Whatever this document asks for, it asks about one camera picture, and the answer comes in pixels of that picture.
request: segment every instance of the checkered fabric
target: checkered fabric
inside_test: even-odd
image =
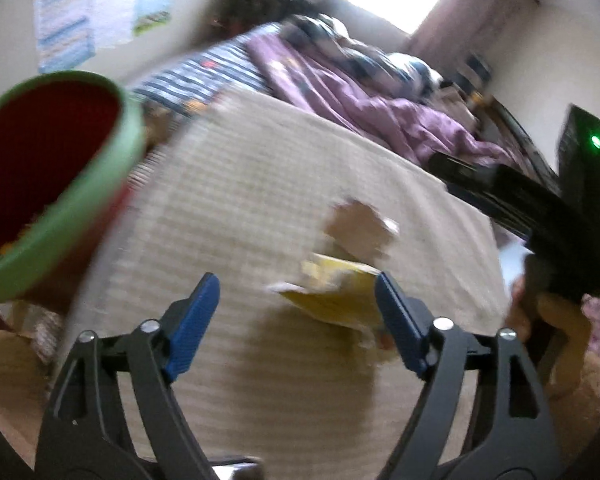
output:
[[[174,384],[203,450],[259,456],[270,480],[376,478],[422,384],[399,360],[362,373],[347,329],[309,318],[266,286],[295,280],[302,259],[326,250],[331,205],[353,196],[400,225],[382,268],[409,295],[494,333],[507,301],[488,219],[381,146],[246,89],[227,89],[170,157],[96,284],[97,301],[75,305],[68,337],[127,332],[214,272],[220,305]],[[448,458],[460,450],[474,387],[466,381]],[[150,455],[128,395],[138,453]]]

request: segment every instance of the bed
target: bed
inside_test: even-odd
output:
[[[314,25],[315,20],[308,18],[307,20]],[[291,42],[292,47],[279,52],[280,44],[288,46],[288,42],[280,41],[279,36]],[[408,58],[406,64],[411,65],[397,75],[392,73],[393,81],[387,83],[382,79],[386,76],[384,70],[386,64],[404,66],[403,59],[396,62],[392,57],[401,55],[391,54],[385,57],[384,53],[348,38],[346,44],[349,48],[344,48],[341,47],[344,44],[342,38],[340,36],[329,43],[330,38],[325,37],[322,27],[314,25],[313,28],[308,28],[305,22],[296,22],[292,25],[266,23],[206,50],[186,55],[175,61],[172,66],[144,78],[132,87],[132,91],[145,105],[157,105],[169,110],[173,131],[204,110],[227,85],[241,84],[328,118],[420,166],[426,163],[427,157],[433,151],[445,151],[448,150],[449,145],[453,145],[452,149],[456,150],[453,154],[469,162],[510,164],[552,188],[555,174],[515,118],[498,102],[480,109],[477,114],[480,128],[475,137],[454,131],[451,126],[453,121],[449,121],[445,125],[443,135],[436,133],[437,139],[431,140],[431,136],[426,136],[423,140],[422,136],[419,139],[405,136],[404,128],[398,137],[390,127],[380,132],[376,131],[376,124],[382,123],[384,117],[403,113],[404,110],[396,111],[391,105],[380,109],[375,103],[371,105],[367,103],[364,104],[365,110],[360,114],[358,113],[361,108],[360,95],[350,99],[347,108],[347,102],[342,100],[342,93],[338,94],[334,91],[330,81],[323,79],[318,82],[318,86],[320,84],[328,86],[327,92],[317,91],[313,95],[308,95],[305,81],[296,80],[303,78],[305,73],[314,73],[316,67],[319,72],[327,70],[330,72],[330,77],[339,78],[338,84],[345,86],[343,93],[347,95],[352,92],[368,93],[372,98],[371,101],[377,95],[407,96],[414,102],[426,104],[430,100],[428,98],[433,92],[433,87],[439,84],[439,81],[434,81],[439,77],[437,73],[431,71],[426,65],[419,64],[419,60],[408,56],[406,56]],[[307,43],[311,43],[310,47],[313,50],[309,50],[310,56],[302,56],[299,52]],[[322,52],[316,53],[314,50],[322,50]],[[298,64],[303,65],[293,73]],[[291,91],[289,86],[281,84],[281,81],[284,81],[284,78],[279,76],[281,65],[286,65],[285,77],[295,79]],[[332,93],[340,101],[337,106],[334,107],[331,102],[327,106],[322,106]],[[411,123],[412,127],[418,128],[418,123],[429,120],[428,116],[424,117],[423,120],[423,116],[418,115],[417,120]],[[403,123],[404,120],[404,117],[400,116],[399,121]],[[434,120],[438,120],[438,114],[434,116]],[[475,140],[481,144],[478,149],[475,147]],[[420,146],[420,151],[416,148],[412,149],[416,144]],[[469,147],[462,146],[463,144],[469,144]]]
[[[87,327],[109,335],[158,317],[214,272],[221,304],[175,385],[203,450],[259,456],[272,480],[374,478],[420,381],[399,360],[360,370],[347,329],[309,318],[267,285],[295,280],[304,257],[327,250],[331,206],[355,196],[400,225],[383,268],[435,314],[493,332],[507,300],[488,219],[376,143],[238,86],[184,126],[157,167],[100,249],[60,355]],[[447,458],[462,446],[472,388]],[[150,456],[137,412],[127,418],[138,453]]]

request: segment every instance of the brown plush toy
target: brown plush toy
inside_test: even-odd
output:
[[[145,102],[142,104],[144,136],[148,149],[169,139],[172,115],[170,110],[156,103]]]
[[[46,405],[42,363],[28,338],[0,330],[0,431],[33,466]]]
[[[573,461],[600,428],[600,357],[588,349],[591,323],[581,307],[560,296],[528,294],[520,277],[512,288],[505,325],[526,342],[534,314],[568,338],[544,390],[565,464]]]

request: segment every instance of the curtain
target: curtain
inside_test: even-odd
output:
[[[483,54],[507,23],[519,22],[537,6],[537,0],[439,0],[405,51],[451,78],[469,54]]]

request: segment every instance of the purple blanket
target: purple blanket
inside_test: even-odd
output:
[[[314,47],[298,52],[277,34],[254,36],[246,44],[274,95],[333,121],[422,166],[434,152],[467,162],[509,164],[496,144],[480,142],[443,113],[407,99],[373,95]]]

